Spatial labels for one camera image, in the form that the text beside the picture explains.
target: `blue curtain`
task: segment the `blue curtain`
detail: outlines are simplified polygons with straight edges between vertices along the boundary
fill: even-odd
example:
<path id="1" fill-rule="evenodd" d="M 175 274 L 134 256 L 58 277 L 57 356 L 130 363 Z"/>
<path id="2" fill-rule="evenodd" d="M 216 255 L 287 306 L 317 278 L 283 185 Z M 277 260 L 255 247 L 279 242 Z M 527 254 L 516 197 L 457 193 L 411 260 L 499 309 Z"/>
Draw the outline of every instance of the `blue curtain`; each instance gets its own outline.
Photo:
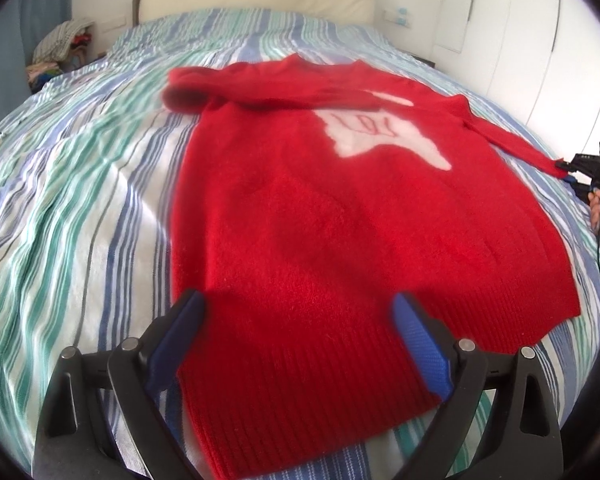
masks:
<path id="1" fill-rule="evenodd" d="M 36 45 L 71 19 L 71 0 L 9 0 L 0 10 L 0 121 L 31 95 L 26 66 Z"/>

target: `sweater sleeve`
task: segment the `sweater sleeve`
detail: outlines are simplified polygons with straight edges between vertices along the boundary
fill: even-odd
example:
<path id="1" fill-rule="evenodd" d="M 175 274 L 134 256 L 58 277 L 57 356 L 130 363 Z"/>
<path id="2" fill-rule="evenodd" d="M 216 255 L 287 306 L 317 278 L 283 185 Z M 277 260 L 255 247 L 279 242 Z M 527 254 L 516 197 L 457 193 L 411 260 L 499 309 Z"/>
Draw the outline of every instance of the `sweater sleeve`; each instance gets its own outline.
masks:
<path id="1" fill-rule="evenodd" d="M 173 112 L 200 113 L 210 102 L 234 102 L 254 108 L 350 108 L 378 110 L 373 94 L 339 84 L 328 72 L 308 70 L 287 58 L 257 64 L 236 63 L 222 70 L 177 68 L 162 99 Z"/>
<path id="2" fill-rule="evenodd" d="M 527 164 L 551 176 L 564 178 L 568 175 L 566 171 L 556 168 L 556 160 L 551 160 L 545 156 L 522 137 L 503 130 L 501 127 L 481 117 L 475 116 L 471 112 L 469 101 L 465 96 L 456 95 L 445 99 L 448 109 L 454 115 L 462 118 L 470 129 L 484 137 L 494 146 L 500 148 L 503 152 L 524 160 Z"/>

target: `metal screw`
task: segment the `metal screw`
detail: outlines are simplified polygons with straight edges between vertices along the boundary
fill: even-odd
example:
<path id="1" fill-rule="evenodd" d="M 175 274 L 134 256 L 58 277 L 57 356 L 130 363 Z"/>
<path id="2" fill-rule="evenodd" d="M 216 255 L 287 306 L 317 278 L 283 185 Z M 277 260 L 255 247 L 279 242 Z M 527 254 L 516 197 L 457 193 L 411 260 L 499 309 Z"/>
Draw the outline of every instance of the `metal screw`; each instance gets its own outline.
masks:
<path id="1" fill-rule="evenodd" d="M 120 346 L 122 346 L 123 350 L 129 351 L 138 348 L 139 344 L 140 340 L 137 337 L 127 337 Z"/>
<path id="2" fill-rule="evenodd" d="M 520 349 L 520 353 L 522 354 L 522 357 L 526 359 L 533 359 L 534 357 L 536 357 L 536 351 L 529 346 L 523 346 Z"/>
<path id="3" fill-rule="evenodd" d="M 75 346 L 68 346 L 60 352 L 62 359 L 71 359 L 75 355 Z"/>
<path id="4" fill-rule="evenodd" d="M 465 352 L 473 352 L 475 350 L 475 343 L 470 339 L 461 339 L 458 346 Z"/>

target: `striped bedsheet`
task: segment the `striped bedsheet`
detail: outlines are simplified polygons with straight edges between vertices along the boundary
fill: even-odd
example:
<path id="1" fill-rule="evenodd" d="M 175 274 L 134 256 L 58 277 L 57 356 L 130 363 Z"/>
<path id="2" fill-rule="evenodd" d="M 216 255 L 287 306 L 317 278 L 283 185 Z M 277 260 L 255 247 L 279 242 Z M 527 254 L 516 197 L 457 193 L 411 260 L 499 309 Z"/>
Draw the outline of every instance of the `striped bedsheet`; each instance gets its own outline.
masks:
<path id="1" fill-rule="evenodd" d="M 440 93 L 465 94 L 474 113 L 546 151 L 503 110 L 395 50 L 371 27 L 339 27 L 269 10 L 210 9 L 127 31 L 107 59 L 54 79 L 0 123 L 0 441 L 26 469 L 61 349 L 72 344 L 82 352 L 110 349 L 141 334 L 171 304 L 170 197 L 198 118 L 163 108 L 167 72 L 294 52 L 316 63 L 363 59 Z M 501 155 L 561 232 L 573 264 L 582 315 L 536 346 L 563 422 L 600 346 L 595 240 L 587 208 L 568 186 Z M 182 416 L 177 384 L 157 403 L 189 458 L 207 475 Z M 485 394 L 452 471 L 469 463 L 490 404 Z M 104 395 L 104 406 L 128 465 L 142 472 L 111 396 Z M 390 478 L 431 418 L 428 413 L 270 478 Z"/>

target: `pile of clothes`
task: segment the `pile of clothes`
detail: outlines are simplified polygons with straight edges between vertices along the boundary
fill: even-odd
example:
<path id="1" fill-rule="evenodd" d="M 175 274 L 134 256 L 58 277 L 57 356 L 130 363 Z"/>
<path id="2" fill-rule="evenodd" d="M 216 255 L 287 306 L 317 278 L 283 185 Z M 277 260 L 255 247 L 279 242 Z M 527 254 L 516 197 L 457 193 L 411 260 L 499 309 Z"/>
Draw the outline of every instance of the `pile of clothes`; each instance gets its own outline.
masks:
<path id="1" fill-rule="evenodd" d="M 87 47 L 91 43 L 87 18 L 61 23 L 38 44 L 27 79 L 33 94 L 40 92 L 51 79 L 87 64 Z"/>
<path id="2" fill-rule="evenodd" d="M 37 94 L 47 82 L 63 73 L 64 72 L 60 70 L 58 63 L 55 61 L 47 61 L 27 66 L 27 79 L 29 80 L 31 93 Z"/>

